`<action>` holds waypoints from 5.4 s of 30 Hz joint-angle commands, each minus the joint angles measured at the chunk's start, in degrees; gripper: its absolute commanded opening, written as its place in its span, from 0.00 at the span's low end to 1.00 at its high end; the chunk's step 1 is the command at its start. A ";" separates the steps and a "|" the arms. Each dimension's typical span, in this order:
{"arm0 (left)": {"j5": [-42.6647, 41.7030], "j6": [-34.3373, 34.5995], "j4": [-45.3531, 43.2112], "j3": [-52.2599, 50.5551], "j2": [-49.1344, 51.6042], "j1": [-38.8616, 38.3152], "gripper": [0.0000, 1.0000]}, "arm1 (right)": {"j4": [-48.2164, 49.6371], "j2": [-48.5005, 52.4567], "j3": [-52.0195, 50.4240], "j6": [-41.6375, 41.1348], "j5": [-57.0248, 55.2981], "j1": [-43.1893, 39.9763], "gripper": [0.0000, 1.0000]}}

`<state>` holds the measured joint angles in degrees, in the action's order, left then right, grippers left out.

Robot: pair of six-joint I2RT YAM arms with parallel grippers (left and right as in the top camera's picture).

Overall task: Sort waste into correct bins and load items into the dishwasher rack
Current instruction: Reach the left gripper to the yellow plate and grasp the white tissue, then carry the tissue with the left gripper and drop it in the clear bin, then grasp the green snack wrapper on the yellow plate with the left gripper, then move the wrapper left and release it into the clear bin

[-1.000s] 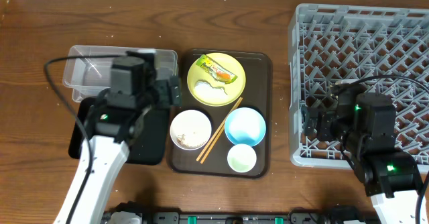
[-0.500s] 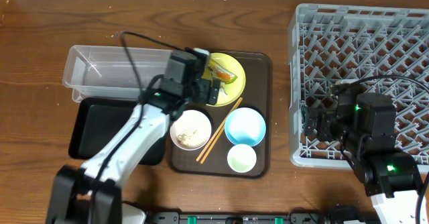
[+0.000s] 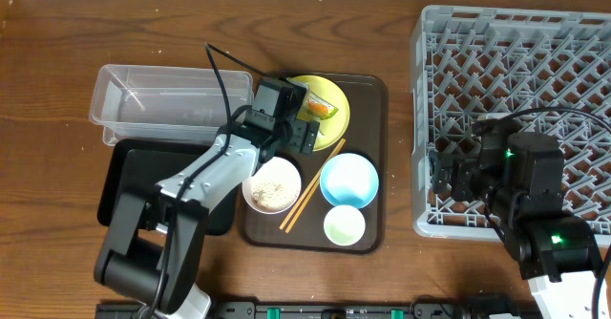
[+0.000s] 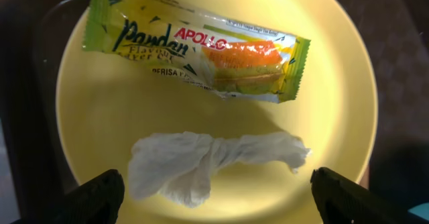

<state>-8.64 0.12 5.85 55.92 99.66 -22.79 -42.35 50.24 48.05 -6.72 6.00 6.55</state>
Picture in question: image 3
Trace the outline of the green snack wrapper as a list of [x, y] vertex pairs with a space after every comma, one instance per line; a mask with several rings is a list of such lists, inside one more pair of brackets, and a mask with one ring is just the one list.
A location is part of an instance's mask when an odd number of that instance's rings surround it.
[[334, 117], [338, 111], [336, 106], [310, 92], [305, 97], [300, 114], [316, 120], [326, 120]]

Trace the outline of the white pink rice bowl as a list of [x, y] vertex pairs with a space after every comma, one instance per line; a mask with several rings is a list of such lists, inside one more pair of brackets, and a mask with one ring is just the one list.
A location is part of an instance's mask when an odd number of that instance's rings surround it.
[[289, 209], [302, 191], [297, 167], [287, 159], [274, 157], [242, 183], [246, 203], [263, 214], [279, 214]]

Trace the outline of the small white cup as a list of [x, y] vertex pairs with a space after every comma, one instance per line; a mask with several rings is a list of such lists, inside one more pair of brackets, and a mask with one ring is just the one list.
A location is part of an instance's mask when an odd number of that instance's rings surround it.
[[366, 231], [364, 215], [350, 205], [330, 209], [323, 223], [326, 237], [335, 245], [350, 246], [358, 243]]

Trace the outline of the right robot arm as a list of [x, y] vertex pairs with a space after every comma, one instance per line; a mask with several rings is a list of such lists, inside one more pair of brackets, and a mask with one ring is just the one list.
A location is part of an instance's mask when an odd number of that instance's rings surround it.
[[562, 208], [563, 164], [555, 138], [492, 128], [474, 158], [432, 155], [432, 190], [483, 202], [542, 317], [607, 318], [608, 264], [590, 225]]

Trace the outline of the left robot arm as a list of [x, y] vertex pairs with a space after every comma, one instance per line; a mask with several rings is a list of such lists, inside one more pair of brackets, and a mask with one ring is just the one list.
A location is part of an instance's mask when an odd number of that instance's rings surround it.
[[275, 152], [309, 155], [319, 125], [298, 117], [309, 87], [265, 76], [255, 100], [226, 114], [214, 143], [152, 195], [125, 191], [110, 220], [94, 279], [139, 301], [138, 318], [204, 318], [212, 300], [196, 284], [207, 221], [222, 200]]

